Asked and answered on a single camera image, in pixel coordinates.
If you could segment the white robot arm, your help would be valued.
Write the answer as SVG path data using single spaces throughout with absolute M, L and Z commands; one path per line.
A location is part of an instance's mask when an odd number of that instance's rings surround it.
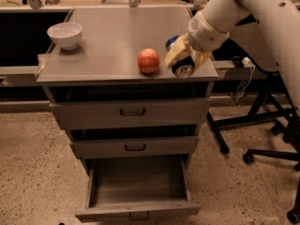
M 300 12 L 291 0 L 209 0 L 168 50 L 166 66 L 171 68 L 191 55 L 197 66 L 204 64 L 210 52 L 218 49 L 248 15 L 256 19 L 300 115 Z

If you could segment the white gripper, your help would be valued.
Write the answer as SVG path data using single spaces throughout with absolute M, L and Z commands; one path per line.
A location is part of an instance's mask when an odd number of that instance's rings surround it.
M 190 56 L 189 44 L 195 50 L 191 53 L 193 70 L 201 67 L 228 38 L 231 21 L 198 11 L 187 25 L 187 36 L 179 36 L 165 56 L 167 68 Z

